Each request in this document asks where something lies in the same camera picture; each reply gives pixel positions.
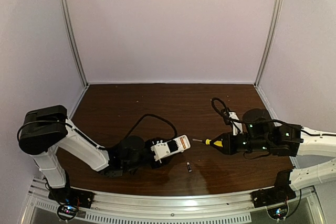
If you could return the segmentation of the yellow handled screwdriver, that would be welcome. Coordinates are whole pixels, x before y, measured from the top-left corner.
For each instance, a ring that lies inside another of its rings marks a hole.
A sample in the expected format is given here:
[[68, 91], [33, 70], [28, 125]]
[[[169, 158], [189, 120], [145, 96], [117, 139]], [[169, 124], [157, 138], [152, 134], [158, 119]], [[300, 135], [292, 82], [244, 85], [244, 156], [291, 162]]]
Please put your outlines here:
[[218, 141], [218, 140], [212, 140], [212, 139], [205, 139], [205, 140], [199, 140], [199, 139], [195, 139], [193, 138], [192, 141], [194, 142], [201, 142], [204, 143], [205, 145], [209, 145], [212, 147], [219, 147], [219, 148], [223, 148], [223, 144], [222, 141]]

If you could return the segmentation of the white remote control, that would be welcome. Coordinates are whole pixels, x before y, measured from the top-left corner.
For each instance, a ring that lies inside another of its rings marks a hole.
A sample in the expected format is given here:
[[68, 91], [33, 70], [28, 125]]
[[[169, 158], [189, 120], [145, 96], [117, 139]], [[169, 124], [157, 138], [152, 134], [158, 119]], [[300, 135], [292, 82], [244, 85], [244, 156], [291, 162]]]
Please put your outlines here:
[[[186, 144], [187, 144], [187, 149], [185, 149], [185, 150], [183, 149], [183, 146], [180, 142], [180, 137], [183, 137], [185, 139]], [[174, 138], [172, 140], [175, 142], [174, 146], [170, 147], [171, 151], [173, 152], [173, 155], [178, 154], [178, 153], [182, 153], [182, 152], [191, 148], [190, 141], [189, 141], [189, 139], [186, 135], [181, 135], [181, 136], [179, 136], [177, 138]]]

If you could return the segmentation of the black battery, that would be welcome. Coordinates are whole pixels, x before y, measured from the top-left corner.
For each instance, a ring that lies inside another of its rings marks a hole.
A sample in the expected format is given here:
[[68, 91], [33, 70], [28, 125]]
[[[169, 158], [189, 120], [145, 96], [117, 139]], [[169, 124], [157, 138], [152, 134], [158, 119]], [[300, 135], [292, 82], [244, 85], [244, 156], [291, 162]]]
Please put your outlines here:
[[188, 172], [189, 172], [189, 173], [192, 172], [192, 168], [191, 168], [191, 164], [190, 164], [190, 162], [186, 162], [186, 166], [187, 166], [187, 170], [188, 170]]

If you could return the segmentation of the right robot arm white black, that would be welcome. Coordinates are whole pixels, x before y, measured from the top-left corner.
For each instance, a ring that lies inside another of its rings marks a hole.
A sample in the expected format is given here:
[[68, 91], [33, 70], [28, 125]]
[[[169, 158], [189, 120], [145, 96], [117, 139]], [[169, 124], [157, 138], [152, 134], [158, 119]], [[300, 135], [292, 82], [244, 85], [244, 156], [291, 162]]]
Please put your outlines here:
[[264, 190], [264, 194], [291, 197], [305, 187], [335, 180], [334, 133], [273, 120], [269, 112], [263, 109], [247, 111], [242, 120], [226, 109], [219, 114], [232, 131], [204, 143], [225, 155], [264, 152], [265, 156], [320, 155], [332, 158], [311, 167], [280, 171], [274, 186]]

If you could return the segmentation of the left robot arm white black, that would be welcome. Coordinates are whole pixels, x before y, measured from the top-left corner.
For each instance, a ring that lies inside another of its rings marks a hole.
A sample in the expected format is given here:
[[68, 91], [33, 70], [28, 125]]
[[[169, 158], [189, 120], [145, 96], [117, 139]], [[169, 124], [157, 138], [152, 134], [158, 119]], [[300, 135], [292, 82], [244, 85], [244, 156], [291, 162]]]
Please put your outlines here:
[[134, 174], [141, 166], [159, 168], [172, 156], [189, 149], [185, 135], [143, 140], [127, 133], [113, 147], [104, 147], [79, 130], [62, 105], [29, 111], [17, 131], [20, 149], [31, 156], [53, 193], [70, 193], [68, 173], [60, 165], [54, 148], [62, 148], [106, 177]]

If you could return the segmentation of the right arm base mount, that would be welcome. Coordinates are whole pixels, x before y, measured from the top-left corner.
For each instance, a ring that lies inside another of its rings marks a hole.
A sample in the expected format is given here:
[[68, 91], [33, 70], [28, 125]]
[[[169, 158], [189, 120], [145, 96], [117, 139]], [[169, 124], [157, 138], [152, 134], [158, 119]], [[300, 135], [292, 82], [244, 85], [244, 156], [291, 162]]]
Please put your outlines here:
[[296, 193], [286, 188], [268, 188], [253, 191], [251, 194], [253, 205], [255, 208], [279, 204], [290, 199], [296, 198]]

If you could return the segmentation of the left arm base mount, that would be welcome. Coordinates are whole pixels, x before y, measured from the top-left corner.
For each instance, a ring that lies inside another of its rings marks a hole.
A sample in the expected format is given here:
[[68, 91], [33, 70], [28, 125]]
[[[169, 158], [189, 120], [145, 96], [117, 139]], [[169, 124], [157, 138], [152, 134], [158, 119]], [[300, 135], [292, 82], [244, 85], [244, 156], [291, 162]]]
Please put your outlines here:
[[62, 204], [69, 204], [76, 207], [91, 208], [95, 194], [91, 191], [58, 188], [49, 191], [48, 198]]

